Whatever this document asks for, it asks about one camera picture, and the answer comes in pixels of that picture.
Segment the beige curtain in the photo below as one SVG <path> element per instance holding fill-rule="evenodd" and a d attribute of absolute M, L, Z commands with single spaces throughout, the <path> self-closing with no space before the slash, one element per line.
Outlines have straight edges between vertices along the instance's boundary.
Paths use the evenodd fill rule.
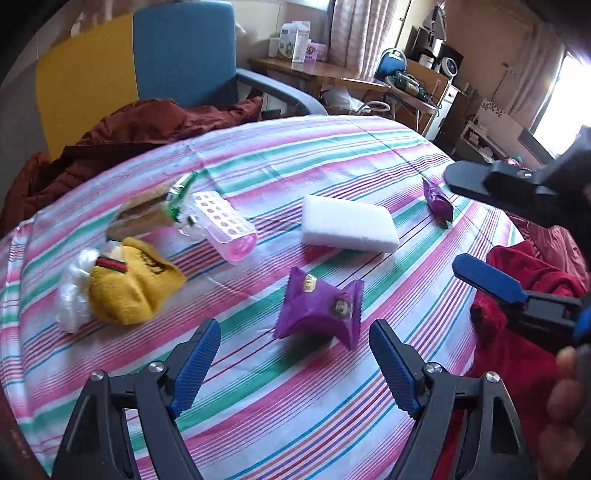
<path fill-rule="evenodd" d="M 330 61 L 371 79 L 384 49 L 398 0 L 336 0 Z"/>
<path fill-rule="evenodd" d="M 551 92 L 565 54 L 564 44 L 546 24 L 535 24 L 515 65 L 506 76 L 495 103 L 525 128 Z"/>

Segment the gray armrest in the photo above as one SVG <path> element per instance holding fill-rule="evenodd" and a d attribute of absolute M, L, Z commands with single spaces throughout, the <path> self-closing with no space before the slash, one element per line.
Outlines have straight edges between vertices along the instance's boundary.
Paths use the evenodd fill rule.
<path fill-rule="evenodd" d="M 236 78 L 239 82 L 284 101 L 301 115 L 328 115 L 322 104 L 314 97 L 283 82 L 245 69 L 236 69 Z"/>

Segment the white cabinet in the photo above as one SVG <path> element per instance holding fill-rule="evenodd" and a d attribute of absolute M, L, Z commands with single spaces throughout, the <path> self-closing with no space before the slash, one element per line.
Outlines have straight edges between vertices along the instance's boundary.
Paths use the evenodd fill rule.
<path fill-rule="evenodd" d="M 452 107 L 452 103 L 456 99 L 457 92 L 458 89 L 450 83 L 447 87 L 447 90 L 445 91 L 445 94 L 443 95 L 443 99 L 441 100 L 441 108 L 439 109 L 439 115 L 436 115 L 431 118 L 431 120 L 427 124 L 427 128 L 423 132 L 423 136 L 430 142 L 435 140 L 435 137 L 439 133 L 439 128 L 445 120 L 445 117 L 447 116 L 449 109 Z"/>

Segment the bright window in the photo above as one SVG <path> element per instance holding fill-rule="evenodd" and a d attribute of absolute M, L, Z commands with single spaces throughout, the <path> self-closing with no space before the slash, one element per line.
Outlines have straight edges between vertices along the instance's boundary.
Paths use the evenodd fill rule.
<path fill-rule="evenodd" d="M 554 158 L 572 145 L 583 125 L 591 125 L 591 109 L 586 102 L 590 81 L 591 67 L 567 55 L 534 133 L 535 139 Z"/>

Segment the rust-colored jacket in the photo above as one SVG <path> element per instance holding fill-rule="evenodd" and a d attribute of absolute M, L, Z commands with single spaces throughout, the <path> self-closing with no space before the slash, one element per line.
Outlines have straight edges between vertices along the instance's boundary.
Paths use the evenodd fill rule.
<path fill-rule="evenodd" d="M 213 106 L 181 108 L 171 100 L 139 100 L 103 118 L 73 147 L 51 161 L 37 152 L 25 163 L 6 195 L 0 238 L 20 222 L 99 173 L 164 144 L 211 130 L 258 120 L 262 98 L 228 110 Z"/>

